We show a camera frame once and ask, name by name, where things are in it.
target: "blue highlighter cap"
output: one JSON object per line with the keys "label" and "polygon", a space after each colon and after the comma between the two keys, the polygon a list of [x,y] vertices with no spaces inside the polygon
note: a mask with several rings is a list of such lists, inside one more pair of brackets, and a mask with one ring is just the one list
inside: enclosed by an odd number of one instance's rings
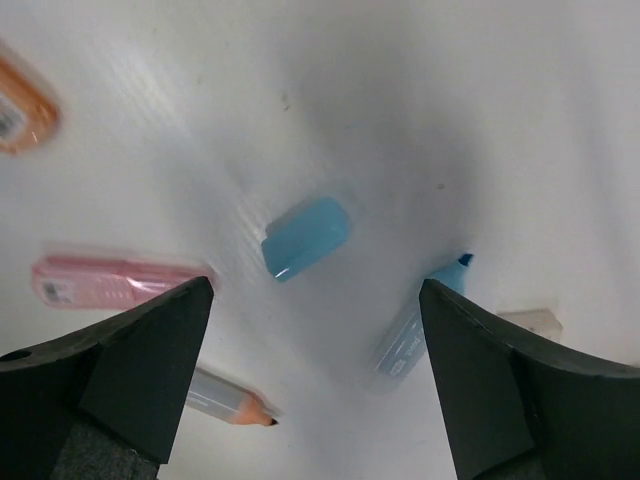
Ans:
{"label": "blue highlighter cap", "polygon": [[346,242],[349,233],[349,217],[342,206],[333,198],[320,198],[262,242],[267,270],[286,282]]}

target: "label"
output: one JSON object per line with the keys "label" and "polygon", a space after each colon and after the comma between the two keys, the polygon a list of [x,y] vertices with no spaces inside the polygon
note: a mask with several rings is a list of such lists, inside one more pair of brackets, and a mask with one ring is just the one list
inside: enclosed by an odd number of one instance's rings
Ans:
{"label": "label", "polygon": [[74,303],[74,282],[47,278],[40,281],[40,286],[47,302],[65,305]]}
{"label": "label", "polygon": [[426,350],[422,317],[415,310],[389,345],[377,370],[391,377],[405,377]]}
{"label": "label", "polygon": [[9,145],[24,133],[27,116],[0,92],[0,143]]}

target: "orange highlighter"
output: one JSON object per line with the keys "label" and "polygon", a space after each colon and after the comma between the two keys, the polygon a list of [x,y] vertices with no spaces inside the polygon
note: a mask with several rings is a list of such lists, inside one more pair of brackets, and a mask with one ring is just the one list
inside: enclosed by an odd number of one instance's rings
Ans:
{"label": "orange highlighter", "polygon": [[232,425],[278,425],[258,395],[199,368],[191,379],[185,405]]}
{"label": "orange highlighter", "polygon": [[57,120],[53,102],[0,57],[0,152],[35,147],[51,136]]}

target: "screw hole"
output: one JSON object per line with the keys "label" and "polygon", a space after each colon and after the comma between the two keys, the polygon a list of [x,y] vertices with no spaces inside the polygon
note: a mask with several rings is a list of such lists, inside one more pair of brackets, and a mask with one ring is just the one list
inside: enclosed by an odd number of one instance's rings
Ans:
{"label": "screw hole", "polygon": [[15,352],[7,353],[0,357],[0,362],[12,362],[13,360],[27,358],[29,355],[31,355],[29,350],[16,350]]}

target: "pink highlighter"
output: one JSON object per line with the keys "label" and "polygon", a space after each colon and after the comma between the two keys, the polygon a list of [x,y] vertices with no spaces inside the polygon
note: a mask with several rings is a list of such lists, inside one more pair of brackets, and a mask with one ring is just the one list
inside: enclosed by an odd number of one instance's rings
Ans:
{"label": "pink highlighter", "polygon": [[55,308],[128,310],[191,280],[214,272],[206,264],[156,263],[144,258],[50,254],[31,270],[38,297]]}

